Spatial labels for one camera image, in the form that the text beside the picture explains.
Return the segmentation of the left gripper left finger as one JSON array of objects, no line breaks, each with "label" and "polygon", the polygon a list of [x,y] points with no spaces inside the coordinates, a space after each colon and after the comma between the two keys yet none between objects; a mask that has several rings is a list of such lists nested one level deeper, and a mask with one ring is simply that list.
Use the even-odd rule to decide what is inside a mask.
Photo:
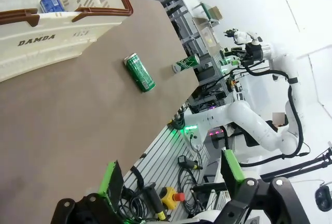
[{"label": "left gripper left finger", "polygon": [[118,161],[109,163],[98,191],[77,202],[70,198],[61,199],[51,223],[124,223],[124,218],[118,213],[123,185]]}]

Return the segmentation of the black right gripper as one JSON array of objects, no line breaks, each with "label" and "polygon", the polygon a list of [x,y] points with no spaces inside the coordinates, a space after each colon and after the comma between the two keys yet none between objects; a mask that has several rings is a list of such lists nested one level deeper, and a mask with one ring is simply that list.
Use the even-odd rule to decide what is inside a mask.
[{"label": "black right gripper", "polygon": [[[230,50],[225,48],[225,53],[238,53],[245,52],[244,61],[254,62],[262,61],[262,47],[261,44],[254,45],[252,43],[245,44],[245,49],[243,48],[231,48]],[[239,66],[241,65],[241,60],[236,58],[222,58],[220,61],[221,66]]]}]

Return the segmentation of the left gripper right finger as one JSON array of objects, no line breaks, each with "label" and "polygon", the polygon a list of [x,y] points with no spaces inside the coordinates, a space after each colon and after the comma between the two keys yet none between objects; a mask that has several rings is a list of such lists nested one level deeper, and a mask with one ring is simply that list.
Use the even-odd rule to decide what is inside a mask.
[{"label": "left gripper right finger", "polygon": [[231,200],[226,203],[215,223],[246,223],[251,211],[261,210],[271,223],[309,223],[291,182],[277,177],[267,183],[246,178],[230,149],[222,151],[220,173]]}]

